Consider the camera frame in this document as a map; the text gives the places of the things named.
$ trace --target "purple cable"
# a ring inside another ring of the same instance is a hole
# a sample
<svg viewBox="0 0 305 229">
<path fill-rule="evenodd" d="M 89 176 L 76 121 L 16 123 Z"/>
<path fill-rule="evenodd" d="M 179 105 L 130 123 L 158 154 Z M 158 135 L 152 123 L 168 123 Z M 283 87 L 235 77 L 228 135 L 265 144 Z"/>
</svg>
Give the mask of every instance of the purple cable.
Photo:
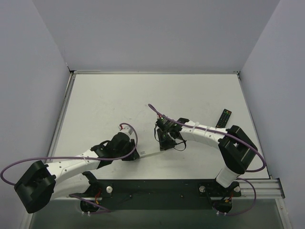
<svg viewBox="0 0 305 229">
<path fill-rule="evenodd" d="M 252 205 L 251 205 L 250 207 L 246 208 L 245 210 L 242 210 L 242 211 L 236 212 L 236 213 L 227 213 L 227 214 L 224 214 L 223 212 L 218 211 L 218 212 L 221 213 L 222 215 L 225 215 L 225 216 L 237 216 L 237 215 L 241 215 L 241 214 L 243 214 L 243 213 L 245 213 L 245 212 L 251 210 L 251 209 L 255 206 L 255 204 L 256 204 L 256 190 L 255 190 L 253 184 L 251 184 L 250 181 L 248 181 L 248 180 L 246 180 L 246 179 L 243 179 L 243 178 L 240 178 L 240 177 L 236 178 L 236 180 L 243 180 L 243 181 L 247 182 L 249 185 L 251 185 L 251 187 L 252 187 L 252 189 L 253 189 L 253 192 L 254 192 L 253 203 L 252 203 Z"/>
<path fill-rule="evenodd" d="M 177 122 L 177 121 L 175 121 L 175 120 L 173 120 L 173 119 L 170 119 L 169 117 L 167 117 L 167 116 L 161 114 L 161 113 L 158 112 L 158 111 L 156 110 L 156 108 L 154 108 L 154 106 L 151 105 L 151 104 L 148 104 L 148 106 L 149 106 L 153 111 L 155 111 L 159 116 L 162 116 L 163 118 L 166 118 L 167 120 L 169 120 L 169 121 L 171 121 L 171 122 L 174 122 L 174 123 L 176 123 L 176 124 L 179 124 L 179 125 L 182 125 L 182 126 L 185 126 L 185 127 L 188 127 L 188 128 L 194 128 L 194 127 L 191 126 L 191 125 L 185 125 L 185 124 L 179 123 L 179 122 Z M 217 131 L 217 130 L 210 130 L 210 129 L 206 129 L 206 128 L 199 127 L 199 126 L 196 126 L 195 129 L 204 130 L 204 131 L 207 131 L 207 132 L 211 132 L 211 133 L 216 133 L 216 134 L 221 134 L 221 135 L 228 136 L 228 137 L 230 137 L 230 138 L 236 140 L 237 142 L 239 142 L 239 143 L 245 145 L 246 147 L 248 147 L 249 149 L 251 149 L 253 152 L 255 152 L 255 154 L 258 155 L 259 158 L 262 160 L 263 166 L 260 167 L 260 168 L 258 168 L 258 169 L 254 169 L 254 170 L 246 170 L 246 172 L 248 172 L 248 173 L 255 173 L 255 172 L 262 171 L 262 170 L 266 167 L 266 162 L 265 162 L 263 156 L 262 156 L 256 149 L 254 149 L 252 146 L 250 146 L 249 144 L 247 144 L 247 143 L 244 142 L 243 140 L 240 140 L 239 138 L 237 138 L 237 137 L 235 137 L 235 136 L 233 136 L 233 135 L 231 135 L 231 134 L 223 133 L 223 132 Z"/>
<path fill-rule="evenodd" d="M 86 157 L 86 159 L 88 160 L 98 160 L 98 161 L 114 161 L 114 160 L 120 160 L 120 159 L 123 159 L 125 157 L 128 157 L 129 155 L 131 155 L 137 145 L 138 145 L 138 135 L 137 135 L 137 132 L 135 131 L 135 129 L 128 123 L 121 123 L 120 125 L 127 125 L 129 126 L 133 132 L 134 132 L 134 135 L 135 135 L 135 146 L 134 148 L 132 149 L 132 151 L 130 151 L 128 154 L 124 155 L 124 156 L 121 156 L 121 157 L 117 157 L 117 158 L 95 158 L 95 157 Z M 84 158 L 83 157 L 79 157 L 79 156 L 43 156 L 43 157 L 33 157 L 33 158 L 28 158 L 28 159 L 24 159 L 24 160 L 20 160 L 20 161 L 16 161 L 8 166 L 6 166 L 0 173 L 0 178 L 7 184 L 9 185 L 15 185 L 14 183 L 8 181 L 7 179 L 4 178 L 3 176 L 3 173 L 8 170 L 10 167 L 12 166 L 15 166 L 15 165 L 18 165 L 20 163 L 23 163 L 23 162 L 27 162 L 27 161 L 36 161 L 36 160 L 49 160 L 49 159 L 78 159 L 78 160 L 83 160 Z"/>
<path fill-rule="evenodd" d="M 70 194 L 69 197 L 77 198 L 77 199 L 79 199 L 79 200 L 81 200 L 81 201 L 84 201 L 84 202 L 86 202 L 86 203 L 88 203 L 88 204 L 91 204 L 91 205 L 93 205 L 93 206 L 95 206 L 95 207 L 98 207 L 98 208 L 104 210 L 104 211 L 97 211 L 97 212 L 90 213 L 90 215 L 96 215 L 96 214 L 111 212 L 108 208 L 105 208 L 105 207 L 103 207 L 103 206 L 101 206 L 101 205 L 98 205 L 98 204 L 93 203 L 93 202 L 91 202 L 91 201 L 89 201 L 89 200 L 86 200 L 86 199 L 84 199 L 84 198 L 81 198 L 81 197 L 79 197 L 79 196 L 77 196 L 77 195 Z"/>
</svg>

